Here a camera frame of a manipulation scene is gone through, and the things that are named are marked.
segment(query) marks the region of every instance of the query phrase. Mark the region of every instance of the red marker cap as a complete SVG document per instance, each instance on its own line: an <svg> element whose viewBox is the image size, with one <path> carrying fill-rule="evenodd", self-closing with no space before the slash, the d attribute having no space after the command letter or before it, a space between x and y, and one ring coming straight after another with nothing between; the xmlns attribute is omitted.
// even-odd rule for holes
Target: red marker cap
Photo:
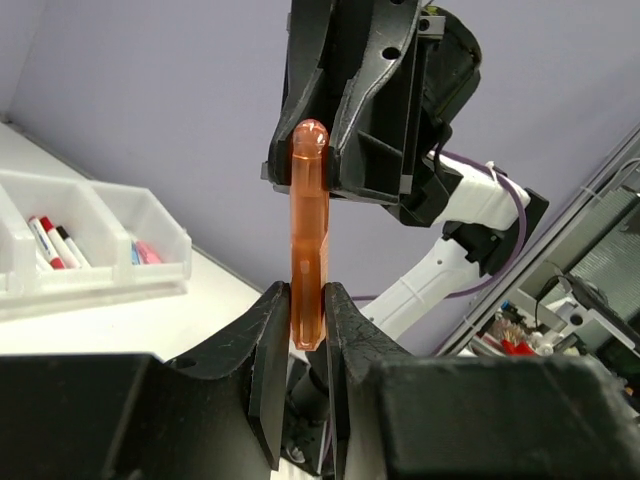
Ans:
<svg viewBox="0 0 640 480"><path fill-rule="evenodd" d="M45 232L48 232L49 230L53 230L53 223L51 223L51 220L49 220L49 217L42 217L40 219L40 223L42 224L42 228L44 228Z"/></svg>
<svg viewBox="0 0 640 480"><path fill-rule="evenodd" d="M51 265L56 270L64 270L65 268L64 263L62 263L62 260L60 260L58 257L52 259L49 262L49 265Z"/></svg>

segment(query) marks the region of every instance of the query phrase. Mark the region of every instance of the white table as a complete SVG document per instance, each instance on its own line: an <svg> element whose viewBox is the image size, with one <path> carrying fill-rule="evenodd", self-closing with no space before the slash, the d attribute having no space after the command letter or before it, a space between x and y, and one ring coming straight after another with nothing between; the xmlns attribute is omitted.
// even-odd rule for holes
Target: white table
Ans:
<svg viewBox="0 0 640 480"><path fill-rule="evenodd" d="M82 178L52 155L0 124L0 168ZM193 251L188 292L161 298L106 299L101 306L0 321L0 353L150 352L172 358L244 313L260 293ZM274 480L310 478L281 462Z"/></svg>

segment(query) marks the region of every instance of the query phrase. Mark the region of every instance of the white plastic container divider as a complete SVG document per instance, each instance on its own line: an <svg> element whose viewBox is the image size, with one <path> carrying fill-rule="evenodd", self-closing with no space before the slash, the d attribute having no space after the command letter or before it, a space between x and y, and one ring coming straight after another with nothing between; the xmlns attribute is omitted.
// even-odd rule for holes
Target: white plastic container divider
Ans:
<svg viewBox="0 0 640 480"><path fill-rule="evenodd" d="M88 182L118 222L137 240L149 244L162 264L133 265L131 249L122 265L133 284L177 282L191 277L191 237L145 188Z"/></svg>
<svg viewBox="0 0 640 480"><path fill-rule="evenodd" d="M35 242L20 212L0 187L0 299L35 288Z"/></svg>
<svg viewBox="0 0 640 480"><path fill-rule="evenodd" d="M0 170L0 186L5 194L0 196L0 203L4 200L14 205L13 213L10 208L9 215L4 208L2 213L7 230L13 232L8 238L14 242L14 249L19 248L20 240L29 245L20 246L20 256L6 267L11 272L8 295L47 295L115 286L114 273L124 255L126 232L86 181ZM34 215L47 216L54 225L64 226L92 268L37 271L36 240L26 223ZM21 291L12 288L14 276L23 286Z"/></svg>

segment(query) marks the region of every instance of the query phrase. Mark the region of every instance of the orange translucent object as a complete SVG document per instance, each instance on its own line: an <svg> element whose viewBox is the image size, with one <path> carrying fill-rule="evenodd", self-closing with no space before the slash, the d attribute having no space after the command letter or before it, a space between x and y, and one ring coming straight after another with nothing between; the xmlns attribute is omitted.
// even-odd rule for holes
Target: orange translucent object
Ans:
<svg viewBox="0 0 640 480"><path fill-rule="evenodd" d="M327 282L329 192L324 187L327 129L305 120L293 131L291 156L291 336L313 351L326 335L322 289Z"/></svg>

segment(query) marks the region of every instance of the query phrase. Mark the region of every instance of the white cable tie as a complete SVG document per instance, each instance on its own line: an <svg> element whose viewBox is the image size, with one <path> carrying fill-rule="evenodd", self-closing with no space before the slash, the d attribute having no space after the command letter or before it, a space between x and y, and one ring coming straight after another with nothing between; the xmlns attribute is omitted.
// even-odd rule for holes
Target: white cable tie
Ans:
<svg viewBox="0 0 640 480"><path fill-rule="evenodd" d="M467 327L471 329L471 333L474 336L480 331L480 327L478 325L474 325L473 323L471 323L471 321L469 320L469 317L467 317L466 315L462 316L462 321L467 325Z"/></svg>
<svg viewBox="0 0 640 480"><path fill-rule="evenodd" d="M599 201L602 200L602 197L600 196L600 194L598 192L595 192L595 191L591 190L589 187L581 186L580 190L582 190L585 193L588 193L589 195L591 195L596 200L599 200Z"/></svg>
<svg viewBox="0 0 640 480"><path fill-rule="evenodd" d="M487 162L485 164L485 166L489 169L489 171L491 172L491 176L493 177L493 181L495 183L499 183L498 182L498 174L496 173L496 164L495 162L491 161L491 162Z"/></svg>

